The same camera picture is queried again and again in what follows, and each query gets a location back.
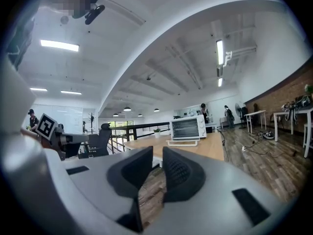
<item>office chair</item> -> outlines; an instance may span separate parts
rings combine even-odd
[[[102,124],[99,135],[89,135],[88,145],[91,148],[89,148],[87,152],[79,154],[78,158],[85,159],[108,155],[107,145],[111,134],[112,130],[110,129],[110,125],[107,123]]]

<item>black railing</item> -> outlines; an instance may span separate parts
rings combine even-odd
[[[134,140],[137,140],[138,138],[146,137],[149,135],[152,135],[154,130],[160,129],[160,132],[169,131],[170,130],[170,123],[169,122],[163,122],[163,123],[148,123],[148,124],[138,124],[138,125],[128,125],[128,126],[121,126],[121,127],[113,127],[111,128],[113,131],[115,130],[122,130],[126,131],[126,134],[122,135],[111,135],[111,143],[109,143],[110,150],[112,153],[114,153],[114,149],[116,149],[119,152],[125,151],[125,145],[124,140],[130,141],[130,137],[133,136]],[[152,133],[148,133],[145,135],[137,136],[137,130],[142,129],[142,131],[152,131]],[[118,145],[123,147],[123,150],[118,149]]]

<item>desk leg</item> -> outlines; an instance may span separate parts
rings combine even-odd
[[[292,120],[292,116],[291,116],[291,134],[293,135],[293,120]]]
[[[264,112],[264,123],[265,123],[265,130],[266,130],[266,117],[265,117],[265,112]]]
[[[246,116],[246,125],[248,127],[248,132],[249,132],[249,122],[248,122],[248,116]]]
[[[311,131],[312,131],[311,112],[308,112],[307,146],[305,147],[305,152],[304,152],[305,158],[308,156],[308,153],[309,153],[310,142],[311,142]]]
[[[250,128],[251,128],[251,134],[252,134],[252,121],[251,121],[251,116],[249,116],[250,119]]]
[[[275,142],[278,140],[278,128],[277,128],[277,115],[274,114],[274,123],[275,123]]]

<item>oven window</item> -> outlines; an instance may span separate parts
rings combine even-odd
[[[174,138],[188,138],[199,136],[198,122],[196,118],[175,121],[172,122],[172,125]]]

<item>fluorescent light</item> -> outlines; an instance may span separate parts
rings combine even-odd
[[[221,86],[222,86],[222,82],[223,82],[223,79],[222,79],[222,78],[220,78],[220,79],[219,79],[219,87],[221,87]]]
[[[216,42],[217,45],[217,54],[219,57],[219,65],[222,65],[224,63],[224,48],[223,48],[223,41],[218,40]]]
[[[67,94],[77,94],[77,95],[81,95],[80,92],[67,92],[67,91],[61,91],[62,93],[67,93]]]
[[[32,91],[40,91],[40,92],[47,92],[47,89],[40,89],[40,88],[30,88]]]
[[[48,41],[48,40],[40,40],[41,46],[44,47],[53,47],[53,48],[60,48],[60,49],[68,49],[73,51],[78,51],[79,45],[71,45],[61,42],[55,42],[55,41]]]

